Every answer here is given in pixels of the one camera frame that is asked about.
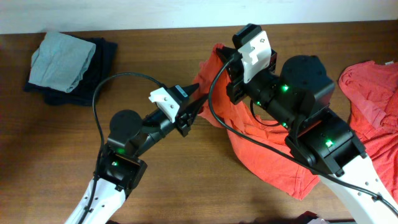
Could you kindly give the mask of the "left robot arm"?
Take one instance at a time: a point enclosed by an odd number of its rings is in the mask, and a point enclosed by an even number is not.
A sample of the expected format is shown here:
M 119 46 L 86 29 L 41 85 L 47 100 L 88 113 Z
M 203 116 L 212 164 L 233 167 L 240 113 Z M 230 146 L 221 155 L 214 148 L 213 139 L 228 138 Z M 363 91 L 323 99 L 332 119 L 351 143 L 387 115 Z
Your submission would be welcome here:
M 206 101 L 204 96 L 190 101 L 198 88 L 197 83 L 161 87 L 150 93 L 157 109 L 145 118 L 133 110 L 119 111 L 111 118 L 94 177 L 67 223 L 106 223 L 122 207 L 147 169 L 140 156 L 173 130 L 182 136 L 191 130 Z

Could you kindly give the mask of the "red printed soccer t-shirt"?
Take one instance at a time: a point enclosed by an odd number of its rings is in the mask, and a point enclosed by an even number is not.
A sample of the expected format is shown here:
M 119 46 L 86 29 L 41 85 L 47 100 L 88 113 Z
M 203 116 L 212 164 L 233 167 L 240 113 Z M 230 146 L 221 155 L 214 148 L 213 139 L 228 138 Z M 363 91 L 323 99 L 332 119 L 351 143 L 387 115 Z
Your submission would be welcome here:
M 193 79 L 193 83 L 200 84 L 199 89 L 193 95 L 194 99 L 209 93 L 211 83 L 223 65 L 216 54 L 216 49 L 222 47 L 224 47 L 223 44 L 215 44 L 209 59 L 200 63 L 200 71 Z M 248 106 L 243 102 L 237 105 L 232 104 L 226 94 L 228 82 L 229 76 L 223 72 L 212 94 L 213 109 L 219 118 L 238 132 L 283 153 L 290 154 L 290 149 L 285 144 L 287 130 L 282 126 L 271 127 L 271 120 L 256 121 Z M 313 175 L 308 169 L 249 142 L 231 131 L 227 131 L 227 133 L 238 159 L 265 183 L 299 200 L 304 199 L 319 183 L 320 178 Z

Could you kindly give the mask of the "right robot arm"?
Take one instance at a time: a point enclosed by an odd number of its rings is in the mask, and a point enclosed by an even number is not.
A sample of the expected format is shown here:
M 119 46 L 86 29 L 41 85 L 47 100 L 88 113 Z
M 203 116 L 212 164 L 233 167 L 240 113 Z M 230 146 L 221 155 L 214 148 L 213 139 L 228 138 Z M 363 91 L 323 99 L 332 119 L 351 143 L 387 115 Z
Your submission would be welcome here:
M 288 132 L 288 159 L 308 169 L 341 200 L 357 223 L 396 223 L 397 203 L 378 176 L 371 158 L 349 124 L 330 109 L 335 89 L 320 59 L 297 55 L 283 65 L 262 64 L 253 79 L 243 81 L 243 55 L 217 50 L 233 103 L 249 97 Z

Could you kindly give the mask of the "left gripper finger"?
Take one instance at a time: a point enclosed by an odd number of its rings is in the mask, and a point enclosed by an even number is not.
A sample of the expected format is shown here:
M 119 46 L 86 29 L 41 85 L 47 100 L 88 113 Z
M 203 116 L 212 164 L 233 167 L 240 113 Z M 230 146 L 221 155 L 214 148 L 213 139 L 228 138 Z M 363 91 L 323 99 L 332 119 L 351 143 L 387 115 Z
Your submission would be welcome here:
M 186 108 L 186 112 L 188 117 L 194 120 L 198 113 L 202 110 L 203 105 L 208 100 L 208 94 L 203 95 L 201 98 L 195 100 L 193 103 L 190 103 L 189 106 Z
M 194 94 L 194 92 L 196 92 L 198 90 L 198 88 L 200 87 L 199 83 L 194 83 L 192 85 L 189 86 L 185 86 L 183 87 L 183 91 L 188 95 L 188 96 L 192 96 Z

